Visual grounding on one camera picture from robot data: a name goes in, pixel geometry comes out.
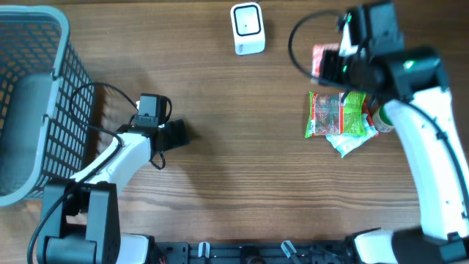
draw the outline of white robotic arm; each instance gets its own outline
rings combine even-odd
[[[454,126],[449,89],[425,89],[417,92],[410,103],[435,118],[447,133],[467,184],[468,164]],[[385,104],[385,110],[401,139],[416,183],[423,233],[445,241],[453,233],[467,237],[469,221],[462,195],[462,188],[467,185],[460,185],[443,140],[437,138],[432,124],[409,106],[392,100]],[[355,245],[362,261],[397,263],[391,244],[393,234],[390,230],[376,230],[359,235]]]
[[[123,146],[121,150],[87,183],[115,183],[119,195],[132,176],[148,164],[151,159],[152,147],[150,138],[139,133],[118,134]],[[113,139],[109,147],[88,167],[75,173],[70,179],[79,181],[86,177],[94,168],[101,164],[117,147],[117,139]]]

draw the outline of crumpled plastic bag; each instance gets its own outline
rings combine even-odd
[[[341,153],[342,158],[345,157],[350,151],[360,147],[368,139],[376,136],[378,131],[373,124],[369,124],[367,120],[368,114],[362,114],[362,122],[366,130],[365,136],[350,136],[350,135],[327,135],[325,138],[332,144],[332,146]]]

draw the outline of green snack package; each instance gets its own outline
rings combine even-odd
[[[361,119],[361,107],[366,94],[351,92],[341,103],[343,94],[309,93],[309,120],[305,138],[319,135],[366,135]]]
[[[345,98],[343,104],[344,110],[344,130],[343,134],[352,136],[365,136],[366,131],[363,128],[361,118],[361,107],[365,101],[366,94],[364,92],[351,92]]]

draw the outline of metal clamp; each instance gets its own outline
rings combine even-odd
[[[291,259],[294,264],[301,264],[301,261],[296,256],[296,249],[292,242],[284,241],[281,243],[280,247],[284,251],[285,255]]]
[[[210,259],[210,243],[208,242],[201,242],[199,244],[199,258],[202,258],[204,260],[204,264],[209,263]]]

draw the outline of wire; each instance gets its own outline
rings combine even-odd
[[[298,62],[298,60],[296,60],[295,55],[293,54],[292,45],[293,45],[293,38],[295,37],[295,33],[298,30],[298,28],[300,28],[300,26],[302,24],[304,24],[306,21],[309,21],[309,20],[314,19],[314,18],[318,18],[318,17],[322,17],[322,16],[330,16],[330,15],[336,16],[338,19],[342,19],[344,17],[340,13],[340,11],[338,11],[338,10],[325,10],[325,11],[322,11],[322,12],[316,12],[316,13],[307,15],[305,18],[301,19],[295,25],[295,27],[293,28],[292,32],[290,33],[290,37],[288,39],[288,52],[289,52],[289,55],[290,55],[290,59],[293,62],[293,65],[300,72],[304,73],[306,76],[308,76],[309,78],[312,78],[313,80],[317,81],[318,83],[321,83],[321,84],[324,84],[324,85],[327,85],[327,86],[331,86],[331,87],[336,87],[336,88],[339,88],[339,89],[345,89],[348,92],[351,91],[351,90],[366,92],[366,93],[368,93],[370,95],[373,95],[376,98],[382,99],[382,100],[397,100],[397,101],[409,106],[413,110],[417,111],[425,120],[427,120],[433,126],[433,128],[435,128],[435,130],[437,131],[437,133],[436,133],[437,139],[442,139],[443,140],[443,143],[444,143],[444,145],[445,145],[446,149],[448,150],[448,153],[451,157],[451,161],[453,163],[454,169],[456,170],[456,173],[457,173],[459,185],[461,186],[462,198],[464,199],[464,206],[465,206],[466,213],[469,213],[469,191],[468,191],[468,187],[466,185],[466,182],[464,180],[464,173],[462,172],[461,164],[459,163],[457,155],[454,152],[454,149],[453,149],[453,147],[451,146],[451,143],[448,140],[448,136],[446,135],[446,132],[444,132],[443,129],[441,129],[441,127],[435,122],[435,120],[433,120],[427,113],[425,113],[425,111],[423,111],[419,107],[413,105],[412,103],[409,103],[409,102],[407,102],[407,101],[405,101],[401,98],[397,98],[395,95],[386,94],[384,92],[371,91],[371,90],[364,89],[363,87],[354,87],[354,86],[350,86],[350,85],[346,85],[346,84],[338,84],[338,83],[333,82],[333,81],[329,81],[329,80],[326,80],[326,79],[323,79],[323,78],[320,78],[320,77],[313,76],[312,73],[310,73],[309,71],[307,71],[307,69],[302,67],[300,65],[300,63]],[[364,43],[365,42],[360,43],[357,52],[361,52],[361,49],[363,48]]]
[[[158,164],[156,164],[156,163],[153,161],[153,157],[152,157],[152,159],[149,160],[149,162],[150,162],[156,169],[159,169],[159,170],[164,169],[164,166],[166,166],[166,159],[164,158],[163,152],[160,152],[161,166],[159,166]]]
[[[129,120],[129,125],[132,125],[132,121],[133,119],[135,118],[137,114],[132,114],[132,117],[130,117],[130,120]]]
[[[173,103],[171,102],[169,98],[166,98],[166,99],[168,99],[168,103],[169,103],[169,113],[166,116],[166,119],[164,120],[165,123],[169,121],[169,118],[171,117],[171,113],[173,112]]]
[[[31,237],[31,240],[29,241],[29,246],[28,246],[28,253],[27,253],[27,256],[26,256],[26,259],[27,259],[27,262],[28,264],[32,264],[33,263],[33,260],[32,260],[32,255],[33,255],[33,251],[34,251],[34,245],[36,244],[36,240],[37,240],[37,237],[39,236],[40,234],[40,231],[41,229],[44,227],[45,223],[47,222],[47,220],[51,217],[52,213],[59,207],[59,205],[61,203],[63,203],[64,201],[66,201],[67,199],[71,199],[71,195],[73,195],[73,193],[80,187],[82,187],[82,185],[87,181],[89,180],[91,177],[95,176],[97,172],[99,172],[101,170],[101,168],[103,168],[119,151],[120,149],[122,148],[123,144],[122,144],[122,139],[120,137],[117,136],[117,134],[111,132],[111,131],[108,131],[104,128],[99,128],[99,127],[96,127],[96,126],[93,126],[93,125],[90,125],[89,123],[87,122],[84,122],[82,120],[80,120],[79,118],[77,118],[77,116],[75,115],[75,112],[73,111],[74,108],[73,108],[73,99],[75,98],[75,96],[78,94],[79,91],[81,91],[82,89],[84,88],[87,88],[87,87],[90,87],[90,86],[103,86],[103,87],[108,87],[108,88],[111,88],[115,91],[117,91],[119,94],[121,94],[125,99],[127,99],[129,102],[132,103],[132,105],[136,108],[137,105],[123,92],[121,91],[120,89],[117,89],[115,86],[113,85],[110,85],[110,84],[107,84],[107,83],[103,83],[103,82],[91,82],[91,83],[88,83],[88,84],[84,84],[82,86],[80,86],[79,88],[75,89],[72,93],[72,97],[70,98],[70,102],[69,102],[69,113],[70,113],[70,118],[81,124],[82,126],[84,127],[88,127],[88,128],[91,128],[93,130],[96,130],[96,131],[99,131],[99,132],[103,132],[103,133],[107,133],[111,136],[113,136],[114,138],[116,138],[117,140],[117,147],[116,149],[103,161],[101,162],[100,164],[98,164],[87,176],[85,176],[83,179],[79,180],[77,183],[73,184],[72,187],[70,187],[63,195],[60,196],[60,198],[58,198],[57,201],[55,201],[55,203],[52,204],[51,208],[49,208],[49,210],[45,213],[45,215],[41,218],[41,221],[39,222],[39,224],[37,225],[36,227],[36,230],[33,232],[32,234],[32,237]]]

